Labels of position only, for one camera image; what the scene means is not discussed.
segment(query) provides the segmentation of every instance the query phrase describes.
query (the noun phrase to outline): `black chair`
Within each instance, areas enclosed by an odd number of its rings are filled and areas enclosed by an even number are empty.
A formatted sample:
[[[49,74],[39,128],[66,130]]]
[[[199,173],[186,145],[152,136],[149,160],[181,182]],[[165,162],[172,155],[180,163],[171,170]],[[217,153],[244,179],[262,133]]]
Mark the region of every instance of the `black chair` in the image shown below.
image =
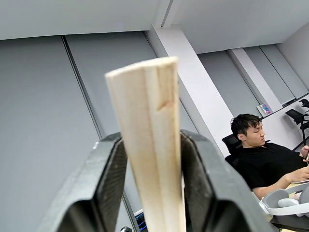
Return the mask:
[[[301,102],[303,105],[302,107],[306,107],[309,108],[309,101],[307,99],[302,99],[299,102]]]
[[[225,143],[230,153],[230,155],[225,158],[225,161],[235,168],[238,163],[237,149],[241,147],[241,141],[235,138],[233,134],[223,138],[222,141]]]
[[[302,114],[294,109],[285,112],[288,116],[294,119],[296,125],[301,124],[300,129],[303,133],[303,143],[306,145],[306,137],[305,137],[305,129],[309,128],[309,121],[305,120],[305,116],[309,116],[308,114]]]

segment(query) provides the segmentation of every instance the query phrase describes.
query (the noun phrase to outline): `black hair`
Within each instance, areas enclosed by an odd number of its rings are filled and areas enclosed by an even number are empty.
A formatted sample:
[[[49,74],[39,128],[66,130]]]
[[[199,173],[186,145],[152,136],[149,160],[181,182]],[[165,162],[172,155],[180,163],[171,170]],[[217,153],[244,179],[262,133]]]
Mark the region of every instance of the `black hair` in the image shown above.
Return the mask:
[[[247,129],[249,127],[255,128],[262,121],[261,118],[250,114],[240,114],[233,118],[231,121],[231,129],[233,135],[238,138],[238,134],[247,135]]]

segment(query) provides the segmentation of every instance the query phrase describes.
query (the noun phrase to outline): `gray roller blind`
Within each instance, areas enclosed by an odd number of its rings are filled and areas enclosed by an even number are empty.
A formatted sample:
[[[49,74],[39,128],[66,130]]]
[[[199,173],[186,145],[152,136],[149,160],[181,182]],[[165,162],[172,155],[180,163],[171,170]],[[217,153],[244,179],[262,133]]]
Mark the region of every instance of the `gray roller blind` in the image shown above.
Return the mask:
[[[233,116],[243,113],[261,116],[256,109],[259,102],[227,52],[199,54],[198,57]]]
[[[295,98],[259,47],[247,47],[244,50],[281,104],[287,103]]]
[[[33,232],[98,135],[61,38],[0,41],[0,231]]]
[[[296,98],[302,97],[308,93],[307,88],[291,68],[276,45],[272,44],[260,47]]]
[[[101,129],[105,135],[119,131],[104,74],[138,61],[156,58],[154,51],[143,32],[71,35],[67,36],[67,40]],[[182,129],[196,132],[182,104],[180,120]],[[142,205],[130,166],[126,173],[125,189],[133,212],[140,210]],[[121,227],[122,224],[118,223],[116,231]]]

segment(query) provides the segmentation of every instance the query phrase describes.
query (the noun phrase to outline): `white headset strap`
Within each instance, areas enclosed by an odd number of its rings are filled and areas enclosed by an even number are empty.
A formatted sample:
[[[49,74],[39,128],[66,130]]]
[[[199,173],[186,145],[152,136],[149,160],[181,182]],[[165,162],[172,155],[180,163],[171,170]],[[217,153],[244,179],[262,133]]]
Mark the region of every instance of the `white headset strap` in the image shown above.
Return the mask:
[[[264,206],[270,214],[277,216],[309,213],[309,203],[303,203],[283,208],[268,208],[266,205]]]

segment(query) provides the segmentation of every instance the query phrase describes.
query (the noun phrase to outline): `light wood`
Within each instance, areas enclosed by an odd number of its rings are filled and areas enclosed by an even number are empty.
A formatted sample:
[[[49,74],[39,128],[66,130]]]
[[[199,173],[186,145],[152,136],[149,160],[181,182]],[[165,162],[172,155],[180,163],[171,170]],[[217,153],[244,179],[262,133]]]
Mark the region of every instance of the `light wood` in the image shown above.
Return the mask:
[[[106,75],[149,232],[185,232],[177,58]]]

